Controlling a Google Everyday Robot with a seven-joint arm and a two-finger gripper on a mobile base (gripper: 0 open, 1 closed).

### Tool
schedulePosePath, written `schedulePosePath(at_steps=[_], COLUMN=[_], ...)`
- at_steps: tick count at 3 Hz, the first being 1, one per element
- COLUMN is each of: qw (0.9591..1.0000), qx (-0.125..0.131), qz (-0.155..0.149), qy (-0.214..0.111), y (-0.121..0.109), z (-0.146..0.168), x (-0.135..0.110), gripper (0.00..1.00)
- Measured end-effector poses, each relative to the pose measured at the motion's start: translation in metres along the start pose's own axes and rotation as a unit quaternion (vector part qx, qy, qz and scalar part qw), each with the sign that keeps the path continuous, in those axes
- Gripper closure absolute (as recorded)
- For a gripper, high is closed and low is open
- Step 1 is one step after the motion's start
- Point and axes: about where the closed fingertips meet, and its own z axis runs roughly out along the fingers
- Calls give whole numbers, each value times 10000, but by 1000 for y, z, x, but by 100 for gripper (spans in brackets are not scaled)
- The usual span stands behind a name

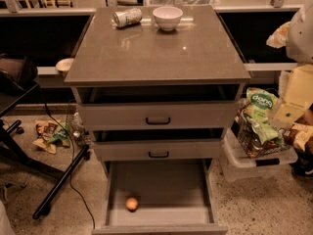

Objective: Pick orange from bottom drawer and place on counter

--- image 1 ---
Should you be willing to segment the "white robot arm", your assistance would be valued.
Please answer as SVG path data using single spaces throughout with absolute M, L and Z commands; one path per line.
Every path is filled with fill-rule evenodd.
M 313 63 L 313 0 L 306 0 L 292 17 L 286 49 L 298 63 Z

